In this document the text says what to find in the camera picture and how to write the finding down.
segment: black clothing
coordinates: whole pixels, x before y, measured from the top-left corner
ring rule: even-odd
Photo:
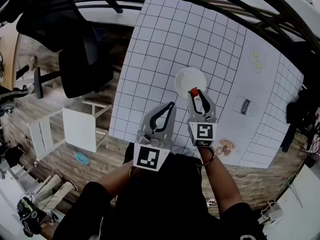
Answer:
[[[16,72],[16,80],[21,78],[27,71],[29,70],[29,66],[26,65]],[[3,86],[0,86],[0,104],[7,102],[8,100],[14,100],[14,98],[21,98],[29,94],[28,89],[23,87],[23,89],[13,88],[13,90],[9,90]]]
[[[22,219],[20,217],[20,221],[24,227],[24,234],[28,237],[32,237],[32,235],[39,235],[41,233],[41,221],[47,216],[47,214],[38,209],[38,208],[35,208],[34,211],[37,213],[37,216],[32,218],[31,216],[27,219]]]
[[[125,162],[133,158],[133,147],[130,143]],[[158,172],[146,170],[138,178],[132,178],[118,195],[112,216],[111,197],[106,189],[89,182],[57,227],[53,239],[88,240],[99,235],[102,218],[103,240],[124,236],[154,239],[162,235],[207,235],[237,240],[251,235],[256,240],[266,239],[246,203],[230,207],[220,220],[209,215],[196,160],[169,154]]]
[[[8,162],[10,168],[16,166],[19,163],[20,157],[24,154],[24,152],[18,148],[18,146],[14,146],[5,153],[4,159]]]

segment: white cable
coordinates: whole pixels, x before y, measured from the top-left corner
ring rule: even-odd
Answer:
[[[244,169],[246,169],[246,168],[248,168],[248,167],[244,167],[244,168],[242,168],[242,169],[240,169],[240,170],[238,170],[234,175],[233,175],[233,177],[235,177],[236,179],[238,179],[238,180],[243,180],[243,179],[245,179],[246,177],[248,177],[249,175],[255,175],[256,176],[256,178],[250,183],[250,184],[247,184],[247,185],[241,185],[241,186],[238,186],[238,188],[242,188],[242,187],[246,187],[246,186],[250,186],[250,185],[252,185],[257,179],[258,179],[258,177],[259,177],[259,175],[258,174],[255,174],[255,173],[249,173],[248,175],[246,175],[246,176],[244,176],[244,177],[242,177],[242,178],[238,178],[237,176],[236,176],[236,174],[237,173],[239,173],[239,172],[241,172],[242,170],[244,170]]]

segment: human arm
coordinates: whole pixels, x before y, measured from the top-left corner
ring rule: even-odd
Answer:
[[[212,158],[207,148],[199,147],[202,161]],[[232,176],[218,156],[205,166],[215,199],[218,204],[222,231],[225,239],[267,240],[250,206],[243,202]]]
[[[125,163],[121,167],[103,175],[97,182],[101,184],[109,193],[111,198],[114,198],[130,181],[130,169],[132,176],[136,176],[139,168],[133,167],[133,160]]]
[[[49,215],[47,215],[40,224],[40,227],[42,228],[41,230],[41,235],[45,239],[52,240],[53,236],[55,234],[55,231],[58,227],[59,222],[54,221]]]
[[[212,158],[208,148],[198,147],[203,163]],[[232,176],[220,161],[218,156],[205,166],[211,188],[218,204],[219,213],[222,215],[231,206],[242,203],[240,191]]]

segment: white grid mat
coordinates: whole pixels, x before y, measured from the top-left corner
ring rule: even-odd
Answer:
[[[188,101],[178,96],[175,76],[186,66],[200,69],[219,119],[233,85],[246,32],[226,16],[190,2],[145,0],[121,70],[109,135],[135,142],[143,116],[159,104],[172,101],[177,106],[172,152],[199,158],[186,124]],[[269,166],[289,127],[287,103],[298,96],[302,82],[300,71],[281,55],[265,114],[239,165]]]
[[[246,28],[215,11],[181,0],[146,0],[122,67],[109,134],[134,142],[146,112],[175,102],[173,152],[195,153],[188,102],[176,93],[175,76],[186,66],[201,69],[219,118],[238,67]]]
[[[278,65],[268,105],[239,166],[268,168],[288,131],[287,105],[297,100],[304,76],[282,54]]]

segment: black metal frame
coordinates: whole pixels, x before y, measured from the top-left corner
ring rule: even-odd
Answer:
[[[75,0],[76,3],[102,0]],[[118,4],[117,1],[143,3],[143,0],[105,0],[109,5],[81,5],[82,8],[113,8],[140,10],[140,6]],[[254,8],[241,0],[227,0],[233,7],[226,4],[214,4],[206,0],[183,0],[204,8],[221,13],[235,22],[251,30],[284,54],[303,74],[303,83],[309,89],[316,89],[317,79],[320,78],[318,70],[310,70],[320,63],[320,43],[308,25],[298,13],[284,0],[264,0],[280,14]],[[249,22],[238,15],[246,15],[260,20],[258,23]],[[295,42],[288,35],[293,34],[302,38],[303,42]]]

